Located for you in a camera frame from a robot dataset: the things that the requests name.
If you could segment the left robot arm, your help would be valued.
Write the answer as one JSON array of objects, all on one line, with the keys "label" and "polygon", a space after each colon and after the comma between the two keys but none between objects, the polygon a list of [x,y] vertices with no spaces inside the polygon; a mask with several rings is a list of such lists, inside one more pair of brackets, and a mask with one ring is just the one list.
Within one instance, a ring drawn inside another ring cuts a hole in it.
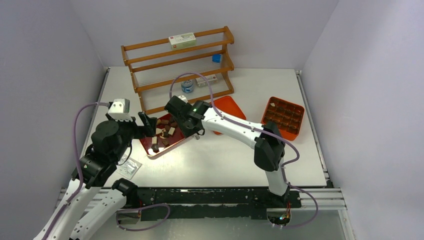
[{"label": "left robot arm", "polygon": [[91,135],[91,148],[77,161],[65,196],[35,237],[37,240],[88,240],[105,221],[123,206],[134,207],[139,200],[136,185],[120,179],[102,202],[84,213],[88,204],[117,170],[118,162],[134,139],[153,137],[158,119],[138,113],[142,125],[127,112],[111,112]]}]

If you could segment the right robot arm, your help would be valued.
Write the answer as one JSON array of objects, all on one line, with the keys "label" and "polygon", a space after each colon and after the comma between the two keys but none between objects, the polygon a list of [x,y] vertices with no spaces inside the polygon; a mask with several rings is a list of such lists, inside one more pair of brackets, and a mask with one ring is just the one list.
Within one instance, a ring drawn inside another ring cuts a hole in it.
[{"label": "right robot arm", "polygon": [[249,146],[254,152],[255,165],[265,172],[270,202],[275,207],[288,202],[290,188],[282,173],[286,144],[275,123],[243,120],[219,110],[214,103],[198,100],[190,104],[178,96],[172,96],[164,109],[175,119],[185,137],[215,131]]}]

